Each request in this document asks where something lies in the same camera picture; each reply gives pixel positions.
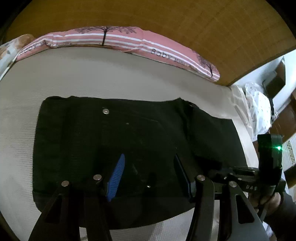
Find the person right hand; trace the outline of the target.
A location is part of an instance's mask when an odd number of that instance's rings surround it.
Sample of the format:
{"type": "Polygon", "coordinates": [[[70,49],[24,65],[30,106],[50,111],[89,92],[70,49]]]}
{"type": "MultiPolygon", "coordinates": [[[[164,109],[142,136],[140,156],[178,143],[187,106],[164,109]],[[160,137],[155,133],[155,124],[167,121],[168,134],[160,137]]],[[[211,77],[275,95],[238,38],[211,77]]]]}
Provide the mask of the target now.
{"type": "Polygon", "coordinates": [[[252,193],[248,194],[248,199],[254,207],[256,213],[259,212],[260,207],[264,207],[264,209],[266,210],[266,214],[268,215],[276,211],[279,207],[281,202],[281,195],[278,192],[276,192],[273,196],[263,198],[252,193]]]}

